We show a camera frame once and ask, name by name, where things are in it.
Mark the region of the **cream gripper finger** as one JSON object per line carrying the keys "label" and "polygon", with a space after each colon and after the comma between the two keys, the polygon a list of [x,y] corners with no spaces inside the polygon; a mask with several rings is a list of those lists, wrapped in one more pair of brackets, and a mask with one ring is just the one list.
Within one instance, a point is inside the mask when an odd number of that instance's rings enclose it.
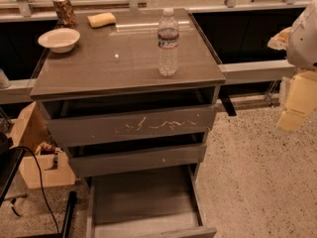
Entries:
{"label": "cream gripper finger", "polygon": [[288,44],[290,30],[290,27],[285,28],[275,36],[271,37],[267,43],[267,46],[278,51],[285,50]]}
{"label": "cream gripper finger", "polygon": [[317,73],[296,74],[289,81],[288,93],[276,127],[285,132],[298,130],[317,107]]}

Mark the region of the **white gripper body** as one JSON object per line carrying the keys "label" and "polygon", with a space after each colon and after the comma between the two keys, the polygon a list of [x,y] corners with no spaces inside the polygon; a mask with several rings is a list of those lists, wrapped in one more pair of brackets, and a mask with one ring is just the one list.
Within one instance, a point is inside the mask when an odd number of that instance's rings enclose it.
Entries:
{"label": "white gripper body", "polygon": [[286,48],[289,63],[317,69],[317,0],[313,0],[293,22]]}

